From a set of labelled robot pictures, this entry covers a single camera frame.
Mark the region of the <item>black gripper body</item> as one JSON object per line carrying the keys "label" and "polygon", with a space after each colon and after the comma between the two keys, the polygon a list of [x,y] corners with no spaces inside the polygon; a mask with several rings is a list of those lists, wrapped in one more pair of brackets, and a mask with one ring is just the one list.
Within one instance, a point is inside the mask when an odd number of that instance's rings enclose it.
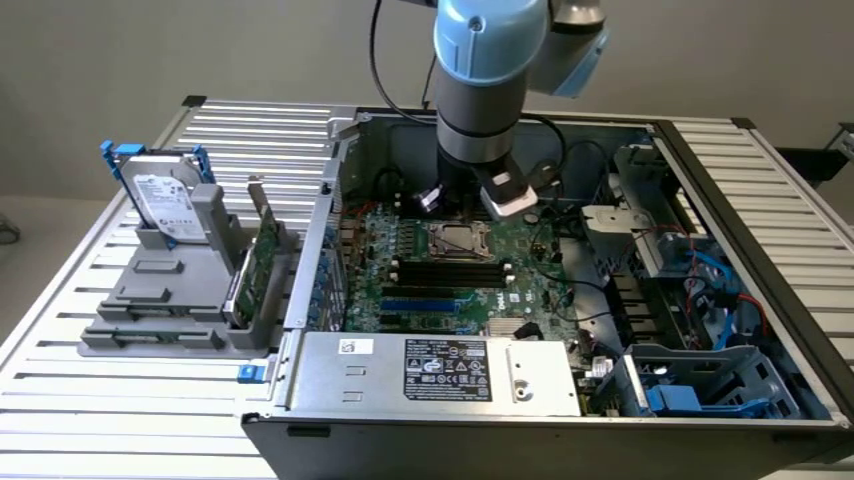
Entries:
{"label": "black gripper body", "polygon": [[480,186],[471,171],[439,157],[437,180],[441,190],[439,216],[463,221],[489,221],[491,217],[480,200]]}

